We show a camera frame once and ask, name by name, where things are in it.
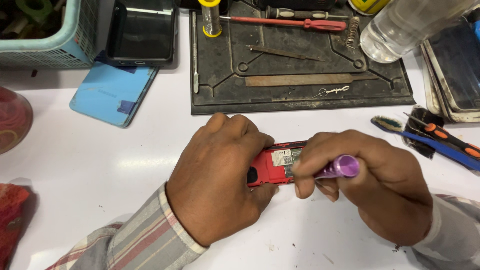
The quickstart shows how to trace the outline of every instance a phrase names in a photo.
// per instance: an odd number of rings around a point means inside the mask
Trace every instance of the purple screwdriver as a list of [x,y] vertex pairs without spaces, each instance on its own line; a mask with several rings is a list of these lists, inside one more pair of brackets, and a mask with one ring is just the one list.
[[355,178],[359,175],[359,161],[351,155],[341,155],[328,163],[316,175],[315,180],[322,178]]

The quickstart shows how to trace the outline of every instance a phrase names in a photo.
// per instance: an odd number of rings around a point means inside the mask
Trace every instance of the debris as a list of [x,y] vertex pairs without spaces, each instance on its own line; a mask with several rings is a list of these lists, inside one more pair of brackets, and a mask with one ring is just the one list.
[[325,253],[322,253],[322,255],[325,257],[325,259],[327,259],[331,264],[333,264],[333,261],[327,256],[325,255]]

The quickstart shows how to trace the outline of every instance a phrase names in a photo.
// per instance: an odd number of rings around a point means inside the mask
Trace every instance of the orange screwdriver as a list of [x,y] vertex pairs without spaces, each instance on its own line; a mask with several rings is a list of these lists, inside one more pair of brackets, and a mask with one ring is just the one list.
[[321,31],[343,31],[347,27],[345,22],[327,21],[327,20],[315,20],[306,19],[305,21],[292,21],[292,20],[277,20],[277,19],[261,19],[252,17],[224,17],[220,16],[220,19],[232,20],[236,22],[246,23],[258,23],[258,24],[272,24],[272,25],[295,25],[303,26],[305,29],[314,29]]
[[425,126],[425,131],[427,131],[428,133],[430,133],[434,137],[440,138],[445,142],[448,142],[448,143],[450,143],[454,146],[459,147],[460,149],[462,149],[463,152],[465,152],[467,155],[469,155],[469,156],[471,156],[475,159],[480,158],[480,148],[478,148],[477,146],[475,146],[473,144],[468,144],[468,143],[460,140],[459,138],[450,135],[450,133],[448,131],[446,131],[445,129],[443,129],[443,128],[441,128],[441,127],[439,127],[439,126],[437,126],[433,123],[427,124],[424,121],[422,121],[418,118],[415,118],[415,117],[413,117],[412,115],[410,115],[406,112],[404,112],[404,114],[406,114],[411,119],[413,119],[416,122]]

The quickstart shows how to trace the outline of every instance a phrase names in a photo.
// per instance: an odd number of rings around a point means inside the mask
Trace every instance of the red phone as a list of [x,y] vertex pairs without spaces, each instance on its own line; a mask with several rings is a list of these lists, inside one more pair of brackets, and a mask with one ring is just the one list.
[[247,186],[255,188],[263,183],[277,185],[293,183],[292,165],[298,161],[307,141],[274,144],[263,149],[253,159],[247,173]]

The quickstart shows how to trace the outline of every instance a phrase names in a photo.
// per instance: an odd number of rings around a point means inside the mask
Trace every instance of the yellow solder spool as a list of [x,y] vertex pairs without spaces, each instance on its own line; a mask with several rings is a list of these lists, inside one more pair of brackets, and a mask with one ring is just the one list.
[[218,5],[220,0],[198,0],[202,5],[202,15],[204,18],[204,34],[207,37],[217,37],[222,33],[220,25],[220,9]]
[[348,2],[358,13],[370,16],[379,12],[390,0],[348,0]]

